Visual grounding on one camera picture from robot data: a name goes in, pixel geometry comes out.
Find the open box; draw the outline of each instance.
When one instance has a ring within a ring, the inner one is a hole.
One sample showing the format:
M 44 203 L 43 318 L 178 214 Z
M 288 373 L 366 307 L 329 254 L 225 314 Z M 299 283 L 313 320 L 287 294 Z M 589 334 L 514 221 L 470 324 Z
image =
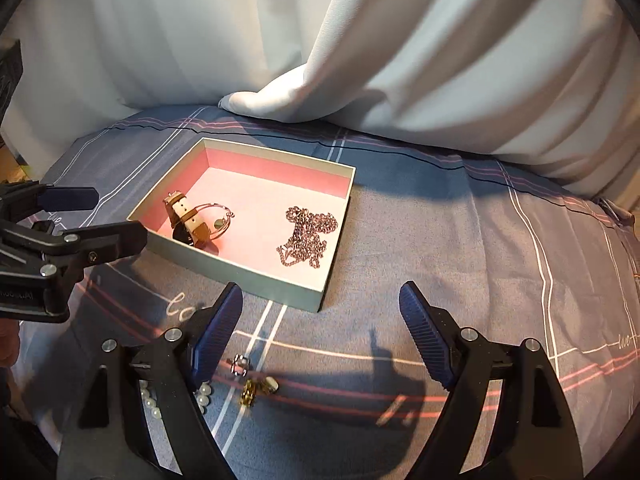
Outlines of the open box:
M 217 282 L 236 282 L 256 296 L 317 312 L 334 260 L 353 185 L 355 168 L 271 148 L 202 139 L 191 148 L 135 207 L 127 219 L 149 231 L 149 250 Z M 179 190 L 211 227 L 224 210 L 234 213 L 229 229 L 197 249 L 172 239 L 162 200 Z M 335 231 L 320 234 L 326 251 L 315 269 L 308 260 L 285 267 L 277 247 L 287 242 L 294 224 L 290 207 L 331 213 Z

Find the bolt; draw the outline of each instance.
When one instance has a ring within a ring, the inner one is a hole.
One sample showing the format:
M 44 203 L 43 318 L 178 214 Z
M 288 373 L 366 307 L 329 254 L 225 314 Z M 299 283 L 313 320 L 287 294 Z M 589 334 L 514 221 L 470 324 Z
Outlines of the bolt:
M 42 267 L 40 267 L 40 273 L 45 278 L 48 278 L 49 276 L 53 276 L 56 272 L 58 272 L 58 268 L 54 264 L 45 264 Z
M 178 341 L 182 337 L 182 330 L 179 328 L 170 328 L 164 333 L 164 338 L 169 342 Z
M 476 339 L 478 339 L 478 332 L 476 332 L 473 328 L 463 328 L 460 331 L 460 335 L 465 341 L 475 341 Z
M 532 352 L 537 352 L 538 350 L 540 350 L 540 343 L 537 342 L 535 339 L 527 339 L 524 342 L 524 346 L 527 347 L 528 350 L 531 350 Z
M 102 351 L 112 352 L 116 349 L 116 346 L 118 346 L 118 343 L 116 343 L 115 339 L 107 339 L 105 342 L 102 343 Z

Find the white bead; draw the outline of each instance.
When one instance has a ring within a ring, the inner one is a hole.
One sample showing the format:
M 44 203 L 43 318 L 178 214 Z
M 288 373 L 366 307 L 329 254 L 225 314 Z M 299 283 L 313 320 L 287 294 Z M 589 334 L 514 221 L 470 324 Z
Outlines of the white bead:
M 198 395 L 196 396 L 196 401 L 201 406 L 207 406 L 209 404 L 209 397 L 206 395 Z
M 200 387 L 200 393 L 203 395 L 211 395 L 211 386 L 209 386 L 207 383 L 202 383 L 202 386 Z

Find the necklace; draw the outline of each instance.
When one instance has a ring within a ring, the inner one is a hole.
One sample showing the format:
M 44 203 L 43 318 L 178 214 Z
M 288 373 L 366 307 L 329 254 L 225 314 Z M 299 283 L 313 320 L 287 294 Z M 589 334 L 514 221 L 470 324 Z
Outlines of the necklace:
M 310 266 L 319 269 L 326 240 L 321 240 L 318 233 L 332 233 L 338 228 L 338 222 L 331 213 L 313 214 L 309 209 L 297 206 L 287 209 L 286 216 L 295 227 L 287 243 L 276 247 L 280 261 L 285 267 L 290 267 L 309 260 Z

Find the chain necklace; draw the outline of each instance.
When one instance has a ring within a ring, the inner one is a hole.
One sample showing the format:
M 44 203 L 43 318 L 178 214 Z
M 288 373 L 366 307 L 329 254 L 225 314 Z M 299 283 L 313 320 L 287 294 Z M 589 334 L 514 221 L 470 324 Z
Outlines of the chain necklace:
M 334 232 L 338 222 L 331 213 L 313 214 L 309 209 L 297 206 L 287 209 L 287 220 L 295 227 L 287 243 L 276 247 L 280 261 L 285 267 L 290 267 L 309 260 L 310 266 L 319 269 L 320 258 L 326 250 L 326 240 L 320 240 L 318 233 Z

